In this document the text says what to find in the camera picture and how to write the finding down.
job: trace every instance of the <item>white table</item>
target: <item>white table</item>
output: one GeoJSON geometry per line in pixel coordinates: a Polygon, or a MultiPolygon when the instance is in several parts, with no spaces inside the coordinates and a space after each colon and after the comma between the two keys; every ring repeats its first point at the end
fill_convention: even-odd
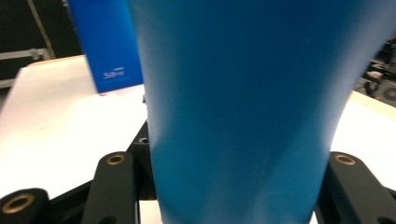
{"type": "MultiPolygon", "coordinates": [[[[143,93],[97,94],[82,56],[22,68],[0,114],[0,197],[41,188],[54,198],[91,180],[100,158],[126,150],[147,118],[143,93]]],[[[396,189],[396,108],[352,92],[332,150],[396,189]]],[[[142,223],[161,222],[158,204],[141,208],[142,223]]]]}
{"type": "MultiPolygon", "coordinates": [[[[140,85],[99,95],[83,56],[22,68],[0,114],[0,198],[29,188],[54,198],[93,179],[147,119],[143,94],[140,85]]],[[[159,214],[155,202],[141,206],[159,214]]]]}

